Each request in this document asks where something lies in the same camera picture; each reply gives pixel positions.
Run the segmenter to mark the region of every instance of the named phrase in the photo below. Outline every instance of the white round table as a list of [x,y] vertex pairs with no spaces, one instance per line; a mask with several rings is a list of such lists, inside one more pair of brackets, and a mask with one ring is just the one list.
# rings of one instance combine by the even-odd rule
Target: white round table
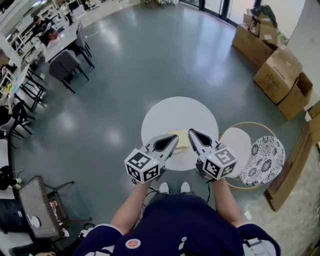
[[[219,138],[217,121],[205,105],[187,97],[166,98],[154,105],[145,115],[141,127],[142,143],[145,145],[155,136],[190,128],[208,132],[212,140]],[[172,154],[165,167],[175,171],[187,171],[196,167],[197,159],[198,155],[190,145],[189,148]]]
[[251,154],[251,139],[249,135],[235,127],[227,129],[220,138],[226,147],[230,147],[235,153],[237,163],[231,173],[227,175],[229,178],[235,178],[245,169]]

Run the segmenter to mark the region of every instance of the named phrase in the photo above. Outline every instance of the navy shirt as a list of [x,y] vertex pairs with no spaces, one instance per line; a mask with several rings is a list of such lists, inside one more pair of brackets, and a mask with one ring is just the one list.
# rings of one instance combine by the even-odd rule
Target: navy shirt
[[96,226],[73,256],[243,256],[244,240],[254,238],[270,241],[280,255],[276,241],[257,225],[236,228],[200,197],[175,194],[151,203],[126,235],[110,225]]

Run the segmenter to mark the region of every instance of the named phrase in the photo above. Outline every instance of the white sneaker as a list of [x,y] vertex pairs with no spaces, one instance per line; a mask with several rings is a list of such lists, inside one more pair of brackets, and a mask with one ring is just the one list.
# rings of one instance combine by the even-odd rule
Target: white sneaker
[[181,185],[180,193],[188,193],[191,191],[190,185],[188,182],[184,182]]
[[21,186],[19,184],[15,184],[12,187],[16,188],[17,190],[21,189]]
[[169,195],[169,186],[166,182],[161,183],[160,187],[159,187],[159,192],[160,193],[166,193]]

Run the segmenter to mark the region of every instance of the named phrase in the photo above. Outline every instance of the wooden board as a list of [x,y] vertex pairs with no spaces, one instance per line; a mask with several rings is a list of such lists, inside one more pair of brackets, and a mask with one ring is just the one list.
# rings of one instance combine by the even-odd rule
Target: wooden board
[[320,114],[320,100],[309,109],[309,114],[312,118]]
[[281,173],[272,181],[264,195],[277,212],[284,204],[303,171],[313,145],[309,126],[305,124]]

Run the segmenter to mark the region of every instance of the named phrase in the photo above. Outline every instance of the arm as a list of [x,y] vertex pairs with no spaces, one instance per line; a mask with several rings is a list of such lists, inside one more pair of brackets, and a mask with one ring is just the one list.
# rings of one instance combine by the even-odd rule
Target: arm
[[8,111],[8,115],[12,115],[12,107],[11,107],[11,103],[10,103],[10,99],[7,99],[6,101],[9,111]]
[[241,225],[244,221],[226,179],[222,178],[212,182],[212,188],[216,212],[232,225],[236,227]]
[[145,184],[137,183],[129,197],[114,214],[110,225],[119,229],[123,235],[130,232],[135,227],[148,193],[150,183],[151,182]]

